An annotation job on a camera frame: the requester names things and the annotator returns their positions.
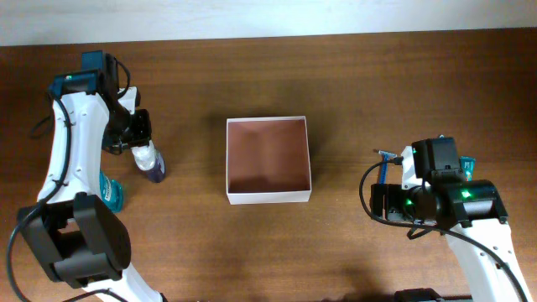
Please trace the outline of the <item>teal toothpaste tube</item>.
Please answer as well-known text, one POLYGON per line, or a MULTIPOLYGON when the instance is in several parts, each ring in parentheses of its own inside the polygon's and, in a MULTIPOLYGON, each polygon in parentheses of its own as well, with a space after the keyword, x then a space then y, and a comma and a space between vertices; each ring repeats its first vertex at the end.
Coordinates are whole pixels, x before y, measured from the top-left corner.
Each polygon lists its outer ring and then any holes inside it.
POLYGON ((461 163, 461 167, 464 172, 464 175, 466 177, 466 180, 472 181, 476 159, 473 157, 461 156, 460 163, 461 163))

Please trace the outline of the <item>purple foam pump bottle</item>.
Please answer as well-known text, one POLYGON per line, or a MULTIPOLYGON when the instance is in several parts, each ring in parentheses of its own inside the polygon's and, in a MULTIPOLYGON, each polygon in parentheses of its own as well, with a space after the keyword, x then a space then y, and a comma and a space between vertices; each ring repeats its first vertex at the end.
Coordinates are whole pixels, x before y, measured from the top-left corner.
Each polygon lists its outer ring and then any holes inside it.
POLYGON ((166 175, 164 157, 156 149, 152 140, 149 140, 148 145, 132 147, 131 151, 138 169, 148 180, 153 183, 160 183, 164 180, 166 175))

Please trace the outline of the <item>blue disposable razor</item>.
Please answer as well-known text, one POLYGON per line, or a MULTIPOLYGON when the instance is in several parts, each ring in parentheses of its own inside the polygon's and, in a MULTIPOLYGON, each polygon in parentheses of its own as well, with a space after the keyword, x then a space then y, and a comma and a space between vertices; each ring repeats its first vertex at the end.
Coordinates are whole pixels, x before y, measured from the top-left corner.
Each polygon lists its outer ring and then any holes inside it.
MULTIPOLYGON (((390 159, 395 159, 397 157, 397 154, 391 153, 389 151, 381 150, 381 149, 374 149, 374 152, 378 153, 382 161, 389 161, 390 159)), ((378 172, 378 183, 384 184, 386 182, 386 175, 387 175, 387 165, 383 164, 379 167, 378 172)))

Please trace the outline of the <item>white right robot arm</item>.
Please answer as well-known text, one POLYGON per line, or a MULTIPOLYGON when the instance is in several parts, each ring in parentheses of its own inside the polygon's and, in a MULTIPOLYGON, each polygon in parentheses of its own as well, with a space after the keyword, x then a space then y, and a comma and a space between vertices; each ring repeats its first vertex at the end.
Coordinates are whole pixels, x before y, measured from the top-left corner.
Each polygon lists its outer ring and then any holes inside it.
POLYGON ((473 301, 530 301, 496 186, 468 177, 454 138, 413 142, 395 156, 382 152, 376 168, 402 169, 400 184, 372 184, 360 200, 374 221, 407 231, 415 240, 432 232, 445 237, 464 273, 473 301))

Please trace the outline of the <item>teal Listerine mouthwash bottle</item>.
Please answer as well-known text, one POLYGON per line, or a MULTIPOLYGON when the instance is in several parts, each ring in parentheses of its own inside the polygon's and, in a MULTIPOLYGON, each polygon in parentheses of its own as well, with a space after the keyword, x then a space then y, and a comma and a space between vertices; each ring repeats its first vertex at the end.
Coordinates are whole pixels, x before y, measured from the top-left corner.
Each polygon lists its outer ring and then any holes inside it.
POLYGON ((102 171, 99 174, 101 199, 113 212, 118 213, 123 209, 123 187, 116 181, 109 179, 102 171))

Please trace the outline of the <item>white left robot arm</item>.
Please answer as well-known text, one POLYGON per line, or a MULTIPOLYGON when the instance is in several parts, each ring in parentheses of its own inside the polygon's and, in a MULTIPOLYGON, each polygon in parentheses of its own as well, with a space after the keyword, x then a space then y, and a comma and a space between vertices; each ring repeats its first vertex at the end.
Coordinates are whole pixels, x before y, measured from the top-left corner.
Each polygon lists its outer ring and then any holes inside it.
POLYGON ((163 301, 131 262, 127 228, 117 217, 122 205, 104 194, 102 152, 132 152, 154 183, 164 180, 162 154, 152 141, 147 110, 134 86, 120 87, 125 66, 102 50, 81 56, 78 71, 57 75, 46 91, 55 130, 50 164, 35 206, 19 209, 6 252, 15 294, 14 239, 23 236, 46 276, 104 301, 163 301))

